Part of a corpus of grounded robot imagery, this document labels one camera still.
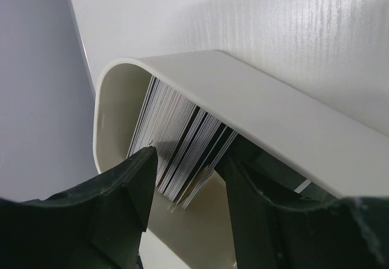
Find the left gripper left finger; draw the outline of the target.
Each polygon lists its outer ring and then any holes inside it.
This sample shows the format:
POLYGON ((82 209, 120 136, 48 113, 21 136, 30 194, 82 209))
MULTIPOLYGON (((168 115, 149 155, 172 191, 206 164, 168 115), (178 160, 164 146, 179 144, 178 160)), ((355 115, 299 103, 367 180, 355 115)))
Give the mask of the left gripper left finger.
POLYGON ((1 267, 142 268, 157 163, 150 146, 46 200, 2 199, 1 267))

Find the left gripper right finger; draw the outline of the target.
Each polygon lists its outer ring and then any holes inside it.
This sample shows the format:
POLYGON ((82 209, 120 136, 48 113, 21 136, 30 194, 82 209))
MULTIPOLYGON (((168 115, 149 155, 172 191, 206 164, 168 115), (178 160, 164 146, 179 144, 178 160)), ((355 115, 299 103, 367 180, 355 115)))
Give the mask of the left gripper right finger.
POLYGON ((303 197, 246 162, 218 165, 238 268, 387 268, 388 199, 303 197))

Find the white card stack in tray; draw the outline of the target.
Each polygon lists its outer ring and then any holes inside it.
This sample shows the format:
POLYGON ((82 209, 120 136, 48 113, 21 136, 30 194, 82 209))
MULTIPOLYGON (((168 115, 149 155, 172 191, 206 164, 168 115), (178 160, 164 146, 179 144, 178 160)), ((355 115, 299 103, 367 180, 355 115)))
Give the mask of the white card stack in tray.
POLYGON ((237 135, 211 113, 152 77, 128 155, 155 147, 157 191, 186 208, 237 135))

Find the white oblong tray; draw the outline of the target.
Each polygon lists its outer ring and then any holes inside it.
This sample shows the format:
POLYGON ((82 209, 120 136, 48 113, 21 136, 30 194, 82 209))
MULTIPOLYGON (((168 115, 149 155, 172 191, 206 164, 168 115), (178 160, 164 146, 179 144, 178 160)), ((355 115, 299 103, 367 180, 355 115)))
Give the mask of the white oblong tray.
POLYGON ((129 157, 150 79, 156 77, 237 132, 186 208, 154 185, 147 267, 154 241, 191 268, 238 268, 227 190, 218 165, 236 157, 297 194, 322 203, 388 199, 388 137, 249 65, 209 50, 109 63, 96 84, 93 153, 99 172, 129 157))

